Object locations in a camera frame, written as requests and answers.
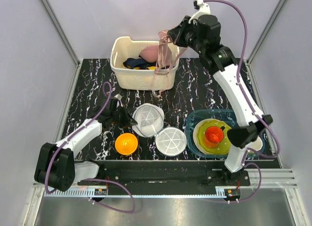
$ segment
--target orange bowl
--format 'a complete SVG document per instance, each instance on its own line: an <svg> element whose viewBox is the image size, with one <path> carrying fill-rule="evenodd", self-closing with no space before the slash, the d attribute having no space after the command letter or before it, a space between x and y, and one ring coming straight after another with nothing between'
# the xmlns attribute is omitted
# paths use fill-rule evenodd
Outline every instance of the orange bowl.
<svg viewBox="0 0 312 226"><path fill-rule="evenodd" d="M137 137L132 133L124 133L117 137L115 149L119 154L130 155L137 149Z"/></svg>

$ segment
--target light purple wall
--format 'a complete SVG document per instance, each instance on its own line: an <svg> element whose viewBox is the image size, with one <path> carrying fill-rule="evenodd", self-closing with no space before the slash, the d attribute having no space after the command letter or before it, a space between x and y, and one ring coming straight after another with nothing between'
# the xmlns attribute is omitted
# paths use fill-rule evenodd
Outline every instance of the light purple wall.
<svg viewBox="0 0 312 226"><path fill-rule="evenodd" d="M312 220L312 0L289 0L252 62L264 106Z"/></svg>
<svg viewBox="0 0 312 226"><path fill-rule="evenodd" d="M177 26L185 15L195 13L194 0L49 0L74 48L83 58L109 58L116 38L157 40L157 33ZM248 57L279 0L228 0L246 17ZM222 25L222 43L240 56L243 25L238 14L223 4L211 4ZM184 57L197 57L190 50Z"/></svg>
<svg viewBox="0 0 312 226"><path fill-rule="evenodd" d="M75 66L39 0L0 0L0 225L18 225Z"/></svg>

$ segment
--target white plastic container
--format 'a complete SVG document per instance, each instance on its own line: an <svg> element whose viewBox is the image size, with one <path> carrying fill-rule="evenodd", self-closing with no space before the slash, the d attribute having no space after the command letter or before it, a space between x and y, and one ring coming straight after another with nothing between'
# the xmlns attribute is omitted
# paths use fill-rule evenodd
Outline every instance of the white plastic container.
<svg viewBox="0 0 312 226"><path fill-rule="evenodd" d="M130 37L119 37L113 46L110 64L115 72L119 86L124 89L134 90L167 90L175 83L176 70L179 60L168 75L157 75L153 70L125 69L123 62L128 58L137 59L142 49L150 45L158 45L157 41L133 41ZM179 54L179 47L168 44L172 59Z"/></svg>

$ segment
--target blue plastic tub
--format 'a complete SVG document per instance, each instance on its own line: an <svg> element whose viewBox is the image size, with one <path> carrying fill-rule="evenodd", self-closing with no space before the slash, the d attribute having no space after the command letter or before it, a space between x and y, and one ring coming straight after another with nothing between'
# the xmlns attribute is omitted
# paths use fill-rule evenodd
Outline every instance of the blue plastic tub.
<svg viewBox="0 0 312 226"><path fill-rule="evenodd" d="M214 154L203 154L199 151L196 147L194 140L193 140L193 131L196 125L205 119L217 119L220 121L224 121L230 127L237 126L236 116L233 110L196 110L193 111L186 120L186 127L185 127L185 134L187 139L188 148L197 156L202 158L213 158L213 159L225 159L228 155L214 155ZM265 142L263 138L263 134L260 135L260 138L263 142L263 146L260 150L262 153L265 148ZM248 154L248 158L256 157L257 155L252 153Z"/></svg>

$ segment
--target white strainer lid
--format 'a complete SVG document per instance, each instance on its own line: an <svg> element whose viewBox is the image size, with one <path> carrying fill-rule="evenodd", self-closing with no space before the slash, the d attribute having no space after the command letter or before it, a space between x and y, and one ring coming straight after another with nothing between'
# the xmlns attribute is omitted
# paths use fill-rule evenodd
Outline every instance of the white strainer lid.
<svg viewBox="0 0 312 226"><path fill-rule="evenodd" d="M155 136L164 127L164 112L155 105L145 103L133 113L137 125L132 126L134 132L142 137Z"/></svg>
<svg viewBox="0 0 312 226"><path fill-rule="evenodd" d="M176 127L167 127L155 137L157 149L166 156L176 156L186 148L186 136Z"/></svg>

